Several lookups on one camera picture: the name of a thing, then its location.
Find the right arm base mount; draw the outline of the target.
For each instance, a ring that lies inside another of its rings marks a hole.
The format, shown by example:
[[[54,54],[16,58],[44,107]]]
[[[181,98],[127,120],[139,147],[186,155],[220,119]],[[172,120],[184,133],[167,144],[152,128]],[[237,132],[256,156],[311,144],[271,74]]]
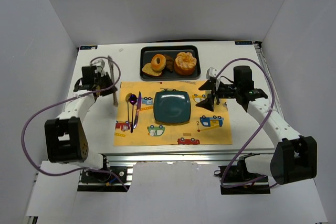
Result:
[[[250,180],[260,177],[260,174],[253,174],[247,171],[245,165],[245,158],[240,157],[236,164],[233,164],[229,169],[224,178],[223,184],[225,186],[243,184],[242,186],[237,186],[233,188],[224,188],[220,186],[221,195],[261,195],[270,194],[270,185],[268,177],[263,177],[262,179],[247,183]]]

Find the orange bundt cake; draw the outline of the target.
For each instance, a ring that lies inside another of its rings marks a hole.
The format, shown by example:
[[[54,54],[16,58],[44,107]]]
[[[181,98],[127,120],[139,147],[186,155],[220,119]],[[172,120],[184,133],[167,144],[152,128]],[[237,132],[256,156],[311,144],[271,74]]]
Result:
[[[174,61],[174,70],[181,76],[190,76],[195,71],[197,59],[191,52],[179,52]]]

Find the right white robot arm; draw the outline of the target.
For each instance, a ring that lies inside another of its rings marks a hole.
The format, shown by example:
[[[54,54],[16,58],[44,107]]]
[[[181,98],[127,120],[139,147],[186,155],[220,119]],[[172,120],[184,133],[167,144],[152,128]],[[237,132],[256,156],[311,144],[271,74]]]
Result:
[[[218,71],[209,68],[207,81],[199,88],[208,92],[197,107],[214,111],[220,99],[232,98],[252,116],[272,141],[275,151],[271,155],[247,154],[238,158],[233,172],[225,169],[222,177],[238,175],[247,183],[270,176],[279,185],[315,178],[317,175],[317,142],[294,130],[277,111],[262,89],[254,87],[249,66],[234,67],[234,79],[224,84]]]

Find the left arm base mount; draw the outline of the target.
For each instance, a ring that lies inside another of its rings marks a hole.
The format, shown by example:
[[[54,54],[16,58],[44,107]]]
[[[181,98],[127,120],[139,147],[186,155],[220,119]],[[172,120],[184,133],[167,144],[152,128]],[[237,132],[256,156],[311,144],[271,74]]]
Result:
[[[110,170],[115,176],[84,170],[80,174],[77,191],[99,193],[126,192],[117,177],[129,189],[131,185],[131,169],[127,166],[110,166]]]

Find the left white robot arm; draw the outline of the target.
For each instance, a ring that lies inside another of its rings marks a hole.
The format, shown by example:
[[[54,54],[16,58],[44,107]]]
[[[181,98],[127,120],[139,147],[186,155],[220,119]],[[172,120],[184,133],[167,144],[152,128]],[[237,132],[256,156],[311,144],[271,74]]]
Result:
[[[81,72],[82,78],[73,89],[74,100],[56,119],[45,123],[48,159],[52,163],[102,170],[107,168],[107,158],[89,149],[82,123],[99,96],[113,94],[117,89],[106,89],[113,82],[102,61],[82,67]]]

